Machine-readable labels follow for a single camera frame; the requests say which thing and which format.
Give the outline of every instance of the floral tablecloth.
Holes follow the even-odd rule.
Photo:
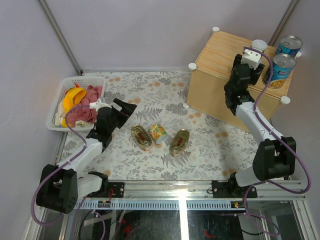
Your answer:
[[[238,170],[252,165],[257,144],[253,136],[237,127],[191,108],[187,101],[191,72],[107,72],[86,73],[106,78],[104,97],[138,107],[121,129],[112,134],[112,142],[79,175],[89,171],[105,173],[113,180],[225,180]],[[141,150],[131,135],[133,125],[146,130],[161,123],[169,138]],[[186,150],[171,156],[169,146],[180,129],[190,131]],[[82,145],[68,133],[62,159]]]

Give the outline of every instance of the food can label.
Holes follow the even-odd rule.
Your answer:
[[[287,47],[283,46],[279,42],[279,46],[276,48],[275,54],[288,54],[290,56],[295,57],[300,49],[301,49],[301,47],[297,48],[297,49],[290,49],[290,48],[287,48]]]
[[[272,88],[272,89],[278,89],[284,85],[286,79],[290,76],[290,74],[294,68],[293,67],[292,68],[283,68],[283,67],[280,67],[274,63],[272,65],[273,65],[273,75],[272,75],[272,78],[271,78],[271,81],[270,81],[270,84],[268,85],[268,87]],[[270,67],[267,69],[265,76],[262,80],[264,84],[267,84],[269,74],[270,74]]]
[[[162,136],[167,135],[165,129],[160,123],[153,124],[149,129],[150,134],[152,135],[155,142]]]

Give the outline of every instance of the wooden box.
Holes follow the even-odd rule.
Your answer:
[[[224,85],[229,80],[235,56],[243,54],[244,46],[251,47],[251,42],[249,39],[223,31],[214,32],[195,61],[197,69],[192,72],[187,97],[187,103],[193,109],[246,131],[248,129],[243,122],[226,106]],[[275,51],[275,47],[268,46],[264,53],[272,59]],[[254,99],[257,99],[265,87],[262,78],[266,74],[269,63],[264,57],[262,57],[262,63],[265,67],[258,82],[248,87]],[[281,106],[280,98],[287,95],[290,80],[291,75],[283,87],[268,88],[260,98],[258,108],[268,120]]]

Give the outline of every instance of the wooden lid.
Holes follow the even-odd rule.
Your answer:
[[[200,71],[223,78],[227,82],[230,77],[235,56],[237,54],[242,55],[244,46],[251,47],[251,42],[252,40],[235,36],[223,31],[214,32],[195,63]],[[270,59],[273,59],[275,52],[276,48],[273,46],[268,46],[268,48],[264,51],[264,53],[268,55]],[[262,78],[265,76],[269,67],[269,63],[266,58],[262,57],[262,63],[264,64],[264,69],[258,82],[256,85],[249,86],[249,88],[255,89],[259,92],[261,92],[265,87],[265,84],[262,82]],[[286,96],[291,81],[291,75],[285,81],[283,87],[276,89],[268,87],[265,91],[265,94],[276,98]]]

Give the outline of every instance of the cloth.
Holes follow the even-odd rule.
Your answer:
[[[58,111],[55,113],[55,119],[54,124],[58,127],[67,127],[66,121],[65,121],[66,112],[63,106],[62,101],[58,105]]]
[[[80,103],[76,106],[89,105],[98,100],[102,94],[102,86],[88,86],[85,96],[81,99]],[[70,126],[74,127],[77,121],[86,121],[94,124],[97,119],[97,111],[95,109],[90,109],[89,107],[82,107],[73,110],[68,115],[68,123]]]
[[[62,100],[62,105],[64,108],[64,112],[69,112],[75,105],[80,103],[81,99],[85,97],[87,91],[82,87],[73,87],[70,88],[65,94],[64,99]]]

